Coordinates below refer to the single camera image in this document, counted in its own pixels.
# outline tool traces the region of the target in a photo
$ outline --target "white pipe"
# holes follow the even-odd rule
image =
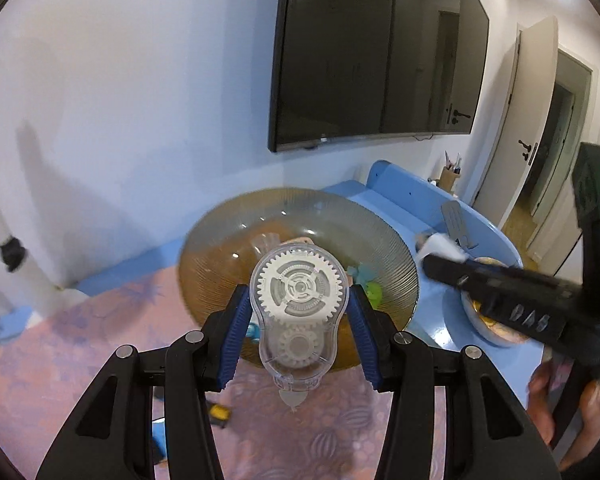
[[[11,231],[0,210],[0,246],[11,238]],[[30,253],[27,253],[23,263],[13,273],[13,281],[23,292],[28,306],[37,314],[30,320],[29,325],[87,298],[87,295],[79,290],[62,289],[54,285]]]

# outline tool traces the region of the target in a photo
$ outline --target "wooden floor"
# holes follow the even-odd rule
[[[515,245],[520,253],[525,269],[529,270],[538,270],[538,264],[526,252],[526,243],[535,230],[536,223],[530,213],[528,197],[521,195],[516,205],[513,206],[509,218],[507,218],[502,228],[502,232]]]

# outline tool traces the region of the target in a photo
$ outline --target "tv screen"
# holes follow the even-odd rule
[[[269,149],[470,133],[488,29],[480,0],[279,0]]]

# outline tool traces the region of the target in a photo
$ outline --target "floor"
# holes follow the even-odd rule
[[[538,270],[538,264],[526,252],[526,244],[536,227],[537,225],[531,216],[528,197],[520,195],[509,218],[502,227],[502,232],[515,245],[525,269],[529,270]]]
[[[104,292],[0,346],[0,446],[28,480],[75,403],[122,344],[139,351],[170,345],[195,328],[174,267]],[[360,367],[329,373],[293,412],[271,377],[238,362],[235,377],[211,400],[233,409],[213,428],[225,478],[371,480],[386,433],[392,394],[378,394]],[[154,418],[161,415],[154,404]],[[430,477],[441,479],[444,391],[436,391]],[[169,477],[165,463],[156,479]]]

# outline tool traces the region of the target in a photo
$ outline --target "yellow object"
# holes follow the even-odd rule
[[[209,415],[217,418],[218,420],[229,420],[229,417],[231,416],[231,410],[221,406],[220,404],[214,404],[211,409],[209,409]]]

